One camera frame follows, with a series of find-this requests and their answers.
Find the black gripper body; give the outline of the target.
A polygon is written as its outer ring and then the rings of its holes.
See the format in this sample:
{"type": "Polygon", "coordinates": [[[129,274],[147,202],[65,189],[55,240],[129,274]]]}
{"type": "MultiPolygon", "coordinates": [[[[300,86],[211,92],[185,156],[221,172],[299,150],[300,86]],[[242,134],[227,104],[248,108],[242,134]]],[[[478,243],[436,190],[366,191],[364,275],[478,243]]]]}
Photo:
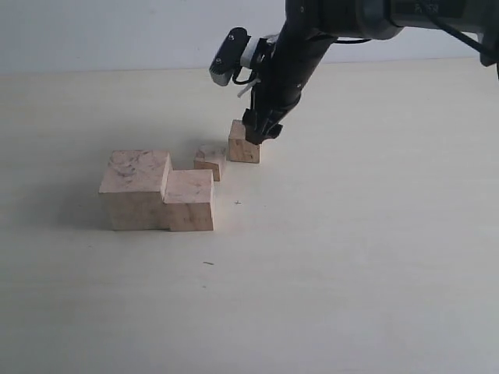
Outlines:
{"type": "Polygon", "coordinates": [[[324,39],[279,35],[252,97],[257,125],[277,125],[298,103],[324,57],[324,39]]]}

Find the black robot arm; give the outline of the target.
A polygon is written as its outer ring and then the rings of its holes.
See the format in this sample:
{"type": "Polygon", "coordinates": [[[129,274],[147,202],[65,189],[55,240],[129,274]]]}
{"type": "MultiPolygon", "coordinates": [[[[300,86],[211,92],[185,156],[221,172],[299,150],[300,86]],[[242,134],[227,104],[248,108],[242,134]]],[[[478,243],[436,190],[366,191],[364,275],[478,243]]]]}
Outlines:
{"type": "Polygon", "coordinates": [[[241,56],[253,77],[246,140],[259,145],[280,135],[330,46],[386,41],[405,28],[441,30],[477,51],[483,65],[498,63],[496,1],[287,1],[278,35],[250,38],[241,56]]]}

